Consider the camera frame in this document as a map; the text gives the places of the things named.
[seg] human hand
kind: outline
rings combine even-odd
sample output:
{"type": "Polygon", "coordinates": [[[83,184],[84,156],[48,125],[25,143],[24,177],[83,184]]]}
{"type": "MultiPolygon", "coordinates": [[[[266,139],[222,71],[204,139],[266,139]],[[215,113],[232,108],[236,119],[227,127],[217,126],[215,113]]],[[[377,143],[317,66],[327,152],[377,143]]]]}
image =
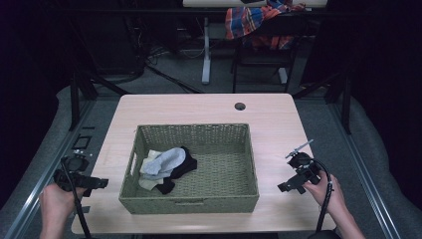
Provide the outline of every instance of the human hand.
{"type": "MultiPolygon", "coordinates": [[[[325,200],[328,179],[323,171],[320,171],[318,175],[320,182],[317,185],[306,182],[303,187],[313,195],[319,205],[322,205],[325,200]]],[[[326,211],[334,220],[344,239],[365,238],[345,205],[340,183],[335,176],[331,175],[330,177],[332,181],[332,192],[326,211]]]]}
{"type": "MultiPolygon", "coordinates": [[[[78,196],[81,197],[84,191],[84,188],[77,188],[78,196]]],[[[43,220],[40,238],[62,238],[66,220],[75,207],[73,192],[52,183],[44,188],[39,199],[43,220]]]]}
{"type": "MultiPolygon", "coordinates": [[[[325,200],[328,179],[325,172],[323,171],[320,171],[318,176],[320,178],[320,182],[317,185],[306,182],[303,187],[313,195],[314,199],[319,205],[322,205],[323,201],[325,200]]],[[[346,207],[340,183],[334,175],[331,175],[330,177],[332,181],[332,193],[327,208],[328,213],[337,211],[339,209],[344,209],[346,207]]]]}

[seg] plaid shirt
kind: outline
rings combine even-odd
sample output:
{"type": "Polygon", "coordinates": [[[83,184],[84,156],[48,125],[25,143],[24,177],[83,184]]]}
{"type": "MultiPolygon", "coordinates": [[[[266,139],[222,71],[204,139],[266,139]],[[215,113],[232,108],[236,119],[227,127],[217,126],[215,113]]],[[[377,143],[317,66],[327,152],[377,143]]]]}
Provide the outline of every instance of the plaid shirt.
{"type": "MultiPolygon", "coordinates": [[[[267,5],[260,8],[229,8],[226,14],[226,38],[236,39],[250,34],[259,28],[263,21],[290,11],[304,11],[305,4],[293,5],[292,0],[280,3],[278,0],[267,0],[267,5]]],[[[271,49],[288,47],[292,36],[247,38],[244,44],[255,48],[267,46],[271,49]]]]}

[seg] wicker basket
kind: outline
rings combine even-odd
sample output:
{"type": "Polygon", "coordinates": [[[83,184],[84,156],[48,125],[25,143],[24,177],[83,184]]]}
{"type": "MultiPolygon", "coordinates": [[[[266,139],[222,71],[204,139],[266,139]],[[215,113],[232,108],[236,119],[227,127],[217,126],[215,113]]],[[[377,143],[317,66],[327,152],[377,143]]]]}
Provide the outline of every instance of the wicker basket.
{"type": "Polygon", "coordinates": [[[258,201],[249,126],[235,124],[139,125],[119,200],[132,214],[252,212],[258,201]],[[138,185],[150,149],[186,146],[197,169],[161,194],[138,185]]]}

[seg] chair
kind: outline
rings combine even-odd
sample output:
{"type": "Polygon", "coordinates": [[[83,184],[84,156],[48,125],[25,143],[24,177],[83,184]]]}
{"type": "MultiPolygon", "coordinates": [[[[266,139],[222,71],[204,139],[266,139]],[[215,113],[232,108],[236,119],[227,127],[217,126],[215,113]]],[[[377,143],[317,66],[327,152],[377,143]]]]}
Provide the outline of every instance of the chair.
{"type": "MultiPolygon", "coordinates": [[[[275,73],[279,68],[288,68],[288,78],[284,92],[289,88],[292,68],[295,63],[296,53],[301,37],[308,29],[308,21],[299,15],[281,14],[264,21],[262,25],[252,32],[252,36],[295,36],[291,47],[285,50],[270,50],[245,48],[243,46],[243,38],[238,39],[238,44],[233,58],[231,72],[233,74],[233,93],[236,93],[236,85],[242,84],[238,82],[238,67],[254,67],[254,68],[275,68],[275,73]]],[[[267,85],[264,83],[256,83],[257,85],[267,85]]]]}

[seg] black cable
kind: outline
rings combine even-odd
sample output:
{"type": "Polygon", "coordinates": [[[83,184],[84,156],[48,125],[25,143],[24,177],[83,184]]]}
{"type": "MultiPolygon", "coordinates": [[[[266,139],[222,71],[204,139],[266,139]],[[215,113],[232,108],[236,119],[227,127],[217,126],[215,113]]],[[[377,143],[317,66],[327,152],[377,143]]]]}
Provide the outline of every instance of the black cable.
{"type": "Polygon", "coordinates": [[[192,86],[189,86],[189,85],[187,85],[186,83],[181,82],[181,81],[179,81],[179,80],[177,80],[177,79],[174,79],[174,78],[172,78],[172,77],[169,77],[169,76],[165,75],[164,73],[162,73],[162,72],[160,72],[160,71],[156,70],[155,68],[153,68],[153,67],[151,67],[151,66],[149,66],[149,65],[146,65],[146,67],[147,67],[147,68],[148,68],[151,72],[153,72],[154,74],[156,74],[156,75],[158,75],[158,76],[160,76],[160,77],[162,77],[162,78],[164,78],[164,79],[166,79],[166,80],[168,80],[168,81],[170,81],[170,82],[172,82],[172,83],[176,84],[177,86],[179,86],[179,87],[180,87],[180,88],[182,88],[183,90],[188,90],[188,91],[190,91],[191,93],[195,93],[195,94],[203,94],[203,92],[202,92],[202,91],[200,91],[200,90],[198,90],[198,89],[196,89],[196,88],[194,88],[194,87],[192,87],[192,86]]]}
{"type": "Polygon", "coordinates": [[[323,171],[326,174],[326,178],[328,180],[328,185],[326,186],[325,199],[323,200],[323,204],[321,206],[321,210],[320,210],[320,213],[319,213],[319,219],[318,219],[317,225],[316,225],[316,233],[318,233],[322,229],[323,219],[325,218],[326,210],[327,210],[328,204],[329,204],[329,199],[331,198],[332,181],[331,181],[331,175],[329,174],[325,165],[323,165],[322,162],[320,162],[316,159],[313,159],[313,161],[315,161],[323,169],[323,171]]]}
{"type": "Polygon", "coordinates": [[[92,239],[93,237],[91,236],[90,229],[88,228],[88,224],[87,224],[87,221],[86,221],[86,219],[85,219],[84,212],[83,212],[83,210],[82,210],[81,200],[80,200],[80,199],[79,199],[79,197],[78,197],[78,193],[77,193],[76,187],[75,187],[75,185],[74,185],[74,182],[73,182],[72,176],[69,174],[68,168],[66,167],[65,161],[66,161],[66,159],[65,159],[65,158],[64,158],[64,159],[62,159],[61,165],[62,165],[62,169],[63,169],[63,171],[64,171],[64,172],[65,172],[65,174],[66,174],[66,177],[67,177],[67,178],[68,178],[68,180],[69,180],[69,184],[71,184],[72,192],[74,193],[75,206],[76,206],[76,208],[77,208],[77,213],[78,213],[79,219],[80,219],[80,221],[81,221],[81,226],[82,226],[82,228],[83,228],[83,230],[84,230],[85,237],[86,237],[87,239],[92,239]]]}

